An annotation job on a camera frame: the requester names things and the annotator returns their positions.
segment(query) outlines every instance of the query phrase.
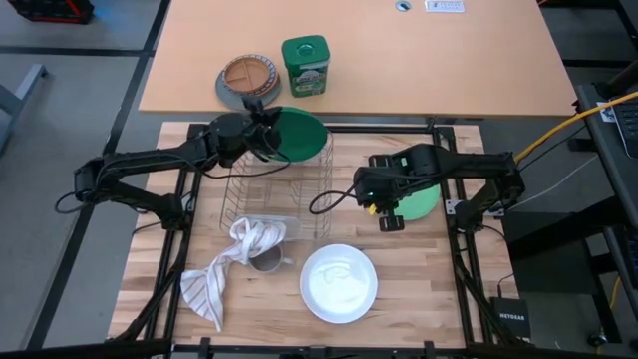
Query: wire dish rack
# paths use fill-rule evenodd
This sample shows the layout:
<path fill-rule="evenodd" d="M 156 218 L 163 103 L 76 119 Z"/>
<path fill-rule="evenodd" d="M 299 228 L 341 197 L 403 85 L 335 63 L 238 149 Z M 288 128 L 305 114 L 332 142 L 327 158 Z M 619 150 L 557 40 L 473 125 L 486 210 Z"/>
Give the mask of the wire dish rack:
<path fill-rule="evenodd" d="M 295 217 L 301 222 L 298 238 L 324 239 L 330 233 L 330 211 L 314 215 L 308 210 L 317 195 L 332 188 L 332 134 L 319 154 L 310 160 L 293 163 L 287 169 L 272 175 L 254 178 L 229 178 L 221 209 L 219 226 L 224 233 L 230 231 L 235 220 L 242 215 L 280 215 Z M 275 170 L 285 163 L 262 162 L 252 153 L 246 153 L 230 170 L 232 175 L 255 175 Z M 324 195 L 313 209 L 326 208 L 330 195 Z"/>

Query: wooden tabletop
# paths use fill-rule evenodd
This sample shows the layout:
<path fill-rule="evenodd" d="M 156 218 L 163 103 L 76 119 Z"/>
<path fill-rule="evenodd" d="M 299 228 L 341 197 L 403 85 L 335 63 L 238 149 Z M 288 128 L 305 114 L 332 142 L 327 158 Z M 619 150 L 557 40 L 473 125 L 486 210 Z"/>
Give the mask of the wooden tabletop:
<path fill-rule="evenodd" d="M 187 123 L 164 123 L 159 148 L 182 143 L 187 127 Z M 455 131 L 460 152 L 482 152 L 478 127 L 456 126 Z M 349 187 L 354 170 L 367 163 L 371 149 L 375 153 L 394 153 L 431 139 L 423 135 L 334 134 L 332 188 Z M 227 173 L 222 169 L 213 172 Z M 176 178 L 177 172 L 150 174 L 147 189 L 171 192 Z M 204 179 L 201 184 L 186 269 L 208 267 L 230 245 L 230 239 L 219 227 L 225 186 L 225 180 Z M 482 180 L 466 180 L 468 195 L 473 195 L 481 186 Z M 144 214 L 138 226 L 156 220 L 152 214 Z M 498 221 L 487 219 L 485 223 L 501 229 Z M 163 236 L 164 231 L 158 226 L 134 236 L 110 336 L 124 331 L 151 297 Z M 487 296 L 494 295 L 497 282 L 512 273 L 507 247 L 491 230 L 477 233 L 476 238 L 485 292 Z M 346 243 L 363 250 L 379 278 L 372 309 L 351 324 L 323 322 L 306 308 L 300 296 L 299 275 L 305 259 L 317 247 L 328 243 Z M 441 201 L 425 218 L 408 222 L 404 231 L 383 233 L 374 216 L 347 199 L 332 212 L 329 239 L 292 245 L 288 242 L 285 250 L 295 265 L 274 274 L 260 274 L 236 263 L 231 266 L 224 294 L 224 327 L 220 333 L 215 331 L 212 322 L 199 317 L 180 300 L 175 342 L 198 344 L 200 337 L 211 337 L 212 343 L 218 345 L 418 348 L 424 340 L 432 340 L 438 348 L 464 347 Z M 517 295 L 513 278 L 504 282 L 503 293 L 508 297 Z M 165 312 L 166 301 L 160 311 L 157 333 L 163 333 Z M 475 336 L 480 338 L 478 312 L 472 300 L 471 315 Z"/>
<path fill-rule="evenodd" d="M 237 56 L 260 54 L 281 74 L 273 106 L 315 114 L 565 117 L 571 83 L 536 0 L 465 0 L 462 14 L 424 0 L 178 0 L 170 4 L 140 110 L 225 112 L 214 83 Z M 281 45 L 323 35 L 327 92 L 295 99 Z"/>

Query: green container lid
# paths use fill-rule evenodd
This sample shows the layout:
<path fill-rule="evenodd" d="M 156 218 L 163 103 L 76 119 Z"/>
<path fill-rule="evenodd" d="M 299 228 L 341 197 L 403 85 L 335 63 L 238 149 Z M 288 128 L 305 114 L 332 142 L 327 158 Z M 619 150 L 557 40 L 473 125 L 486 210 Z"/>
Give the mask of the green container lid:
<path fill-rule="evenodd" d="M 281 46 L 283 60 L 289 71 L 300 71 L 301 66 L 330 60 L 328 43 L 321 35 L 288 39 Z"/>
<path fill-rule="evenodd" d="M 282 108 L 274 129 L 281 136 L 281 145 L 277 150 L 293 163 L 313 158 L 328 141 L 328 130 L 321 121 L 311 113 L 296 108 Z M 275 159 L 285 161 L 281 156 Z"/>
<path fill-rule="evenodd" d="M 437 206 L 440 197 L 441 188 L 438 185 L 412 193 L 399 201 L 395 215 L 402 215 L 403 220 L 423 218 Z"/>

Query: green bowl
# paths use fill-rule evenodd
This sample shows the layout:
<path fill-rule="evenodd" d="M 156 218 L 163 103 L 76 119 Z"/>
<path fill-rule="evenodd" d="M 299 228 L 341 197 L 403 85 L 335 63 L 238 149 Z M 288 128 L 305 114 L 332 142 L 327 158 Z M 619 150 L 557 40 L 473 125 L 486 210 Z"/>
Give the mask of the green bowl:
<path fill-rule="evenodd" d="M 402 215 L 403 220 L 423 218 L 437 206 L 440 196 L 441 188 L 438 185 L 412 193 L 399 201 L 395 215 Z"/>
<path fill-rule="evenodd" d="M 281 136 L 277 149 L 290 162 L 297 163 L 313 158 L 328 142 L 328 130 L 311 113 L 291 107 L 284 107 L 274 129 Z M 276 160 L 286 161 L 282 156 Z"/>

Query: label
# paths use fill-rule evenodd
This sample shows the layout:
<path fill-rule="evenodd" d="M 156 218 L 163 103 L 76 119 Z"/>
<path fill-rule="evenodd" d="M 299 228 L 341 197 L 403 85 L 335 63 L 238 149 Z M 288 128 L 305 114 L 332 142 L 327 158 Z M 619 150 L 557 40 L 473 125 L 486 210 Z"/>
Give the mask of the label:
<path fill-rule="evenodd" d="M 607 105 L 607 103 L 601 103 L 601 102 L 596 103 L 596 106 L 602 106 L 602 105 Z M 602 118 L 602 121 L 607 123 L 616 122 L 616 113 L 614 112 L 613 107 L 600 110 L 600 117 Z"/>
<path fill-rule="evenodd" d="M 328 67 L 306 70 L 299 76 L 292 77 L 292 94 L 294 97 L 320 95 L 326 91 Z"/>
<path fill-rule="evenodd" d="M 463 1 L 426 0 L 426 11 L 435 13 L 464 13 L 466 12 L 466 7 Z"/>

